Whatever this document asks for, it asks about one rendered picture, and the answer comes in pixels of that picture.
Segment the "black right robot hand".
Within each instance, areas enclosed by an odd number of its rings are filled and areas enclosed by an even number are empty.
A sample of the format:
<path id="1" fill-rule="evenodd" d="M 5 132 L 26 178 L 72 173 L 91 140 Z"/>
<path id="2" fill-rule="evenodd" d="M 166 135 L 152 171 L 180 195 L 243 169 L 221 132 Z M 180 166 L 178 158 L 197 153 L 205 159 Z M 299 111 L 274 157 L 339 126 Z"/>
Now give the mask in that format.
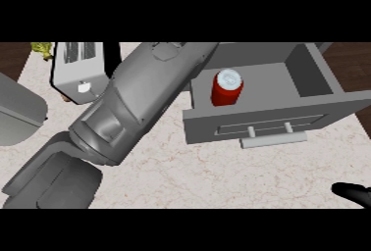
<path id="1" fill-rule="evenodd" d="M 364 209 L 371 209 L 371 187 L 354 183 L 336 182 L 332 184 L 332 193 L 354 202 Z"/>

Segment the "grey open drawer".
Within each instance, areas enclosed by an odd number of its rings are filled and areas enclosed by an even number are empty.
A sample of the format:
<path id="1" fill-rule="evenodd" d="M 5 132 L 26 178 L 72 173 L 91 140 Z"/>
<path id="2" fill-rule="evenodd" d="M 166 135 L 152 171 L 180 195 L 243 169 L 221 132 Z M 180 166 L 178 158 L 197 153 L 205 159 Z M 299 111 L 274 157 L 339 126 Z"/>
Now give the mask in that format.
<path id="1" fill-rule="evenodd" d="M 251 99 L 271 103 L 283 98 L 345 92 L 320 49 L 314 43 L 219 43 L 202 72 L 190 82 L 191 108 L 212 105 L 212 78 L 224 69 L 234 70 L 243 80 L 237 101 Z"/>

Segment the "red can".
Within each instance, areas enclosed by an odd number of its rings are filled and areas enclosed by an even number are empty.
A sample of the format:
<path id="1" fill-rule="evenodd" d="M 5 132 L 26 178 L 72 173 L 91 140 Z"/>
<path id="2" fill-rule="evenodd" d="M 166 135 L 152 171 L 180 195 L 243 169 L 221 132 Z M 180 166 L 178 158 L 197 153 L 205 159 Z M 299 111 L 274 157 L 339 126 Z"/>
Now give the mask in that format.
<path id="1" fill-rule="evenodd" d="M 233 105 L 243 89 L 243 80 L 231 69 L 221 70 L 212 79 L 211 104 L 214 106 Z"/>

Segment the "white toaster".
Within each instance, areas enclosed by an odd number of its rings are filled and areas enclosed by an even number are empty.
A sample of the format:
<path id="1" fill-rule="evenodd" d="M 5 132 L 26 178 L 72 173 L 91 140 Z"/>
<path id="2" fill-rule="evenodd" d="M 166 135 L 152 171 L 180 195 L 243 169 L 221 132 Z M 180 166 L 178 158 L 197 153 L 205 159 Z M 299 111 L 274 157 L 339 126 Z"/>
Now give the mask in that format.
<path id="1" fill-rule="evenodd" d="M 101 42 L 55 42 L 50 84 L 78 105 L 92 102 L 109 83 Z"/>

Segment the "grey rounded appliance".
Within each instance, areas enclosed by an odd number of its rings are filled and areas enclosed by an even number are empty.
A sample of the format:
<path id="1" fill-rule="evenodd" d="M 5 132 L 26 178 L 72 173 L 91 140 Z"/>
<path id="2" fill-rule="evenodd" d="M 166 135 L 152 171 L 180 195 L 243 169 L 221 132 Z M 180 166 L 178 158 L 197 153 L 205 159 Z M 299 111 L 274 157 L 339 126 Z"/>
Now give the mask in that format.
<path id="1" fill-rule="evenodd" d="M 0 146 L 24 141 L 45 120 L 42 98 L 0 73 Z"/>

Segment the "yellow-green leafy vegetable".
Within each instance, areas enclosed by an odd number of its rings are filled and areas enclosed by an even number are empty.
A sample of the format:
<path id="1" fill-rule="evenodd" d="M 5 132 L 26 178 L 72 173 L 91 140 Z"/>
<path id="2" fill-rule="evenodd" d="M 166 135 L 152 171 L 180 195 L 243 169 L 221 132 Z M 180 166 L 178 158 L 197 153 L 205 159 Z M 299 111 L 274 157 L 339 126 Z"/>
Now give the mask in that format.
<path id="1" fill-rule="evenodd" d="M 38 52 L 42 56 L 42 59 L 47 61 L 51 59 L 51 54 L 50 54 L 50 47 L 51 43 L 50 42 L 32 42 L 32 51 Z"/>

